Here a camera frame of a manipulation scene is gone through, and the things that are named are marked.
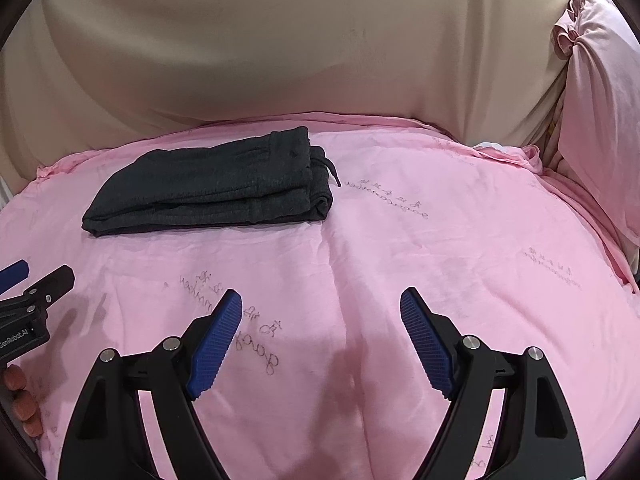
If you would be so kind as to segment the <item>left hand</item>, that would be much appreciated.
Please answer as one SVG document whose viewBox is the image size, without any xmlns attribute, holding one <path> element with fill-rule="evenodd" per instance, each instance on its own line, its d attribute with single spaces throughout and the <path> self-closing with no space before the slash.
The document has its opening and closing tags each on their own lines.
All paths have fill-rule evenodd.
<svg viewBox="0 0 640 480">
<path fill-rule="evenodd" d="M 21 367 L 10 365 L 2 372 L 2 382 L 12 394 L 12 410 L 25 434 L 31 438 L 43 435 L 39 405 L 27 390 L 27 379 Z"/>
</svg>

